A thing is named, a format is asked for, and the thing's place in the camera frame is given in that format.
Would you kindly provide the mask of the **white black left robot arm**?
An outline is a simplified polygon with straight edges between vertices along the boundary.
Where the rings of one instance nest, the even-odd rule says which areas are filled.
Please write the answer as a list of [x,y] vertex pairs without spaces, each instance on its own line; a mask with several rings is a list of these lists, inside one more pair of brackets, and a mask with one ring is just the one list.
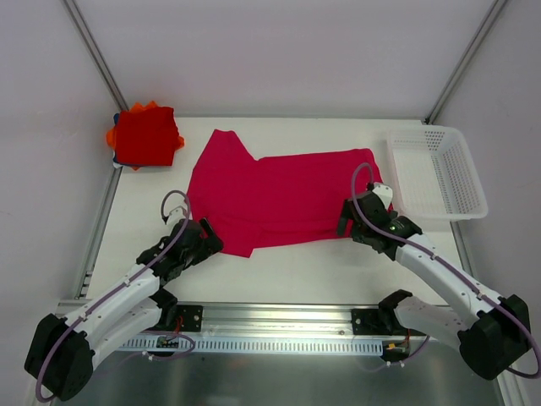
[[132,336],[172,327],[178,299],[167,284],[222,249],[206,218],[184,218],[105,293],[63,316],[42,318],[24,365],[36,380],[36,399],[73,398],[100,363]]

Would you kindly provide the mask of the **magenta t shirt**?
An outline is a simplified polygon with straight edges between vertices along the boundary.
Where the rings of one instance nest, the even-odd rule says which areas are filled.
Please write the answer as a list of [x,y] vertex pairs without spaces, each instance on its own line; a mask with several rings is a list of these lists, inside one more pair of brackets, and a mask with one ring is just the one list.
[[188,197],[228,255],[336,237],[342,203],[382,182],[370,149],[254,158],[233,131],[215,130],[196,162]]

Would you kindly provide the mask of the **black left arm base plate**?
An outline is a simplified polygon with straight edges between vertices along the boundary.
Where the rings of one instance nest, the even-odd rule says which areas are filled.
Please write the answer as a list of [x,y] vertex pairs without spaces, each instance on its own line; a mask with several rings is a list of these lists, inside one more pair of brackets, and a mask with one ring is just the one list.
[[201,332],[204,307],[194,304],[177,304],[162,315],[152,331]]

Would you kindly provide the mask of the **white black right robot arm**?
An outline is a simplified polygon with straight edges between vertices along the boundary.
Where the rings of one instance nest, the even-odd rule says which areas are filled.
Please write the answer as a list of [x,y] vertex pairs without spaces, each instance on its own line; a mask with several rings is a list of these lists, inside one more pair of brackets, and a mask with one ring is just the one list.
[[513,363],[528,351],[540,355],[521,298],[498,294],[438,255],[422,229],[387,210],[374,190],[344,200],[336,232],[403,266],[450,307],[441,309],[399,289],[378,305],[384,332],[394,335],[410,329],[433,337],[455,349],[485,380],[514,371]]

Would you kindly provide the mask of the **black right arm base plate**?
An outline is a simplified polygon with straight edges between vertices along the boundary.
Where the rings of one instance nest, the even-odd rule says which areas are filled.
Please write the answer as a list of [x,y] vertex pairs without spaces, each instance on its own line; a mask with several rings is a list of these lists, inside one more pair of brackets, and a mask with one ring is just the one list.
[[350,316],[352,333],[355,336],[424,336],[424,333],[417,330],[406,329],[392,312],[379,308],[353,308]]

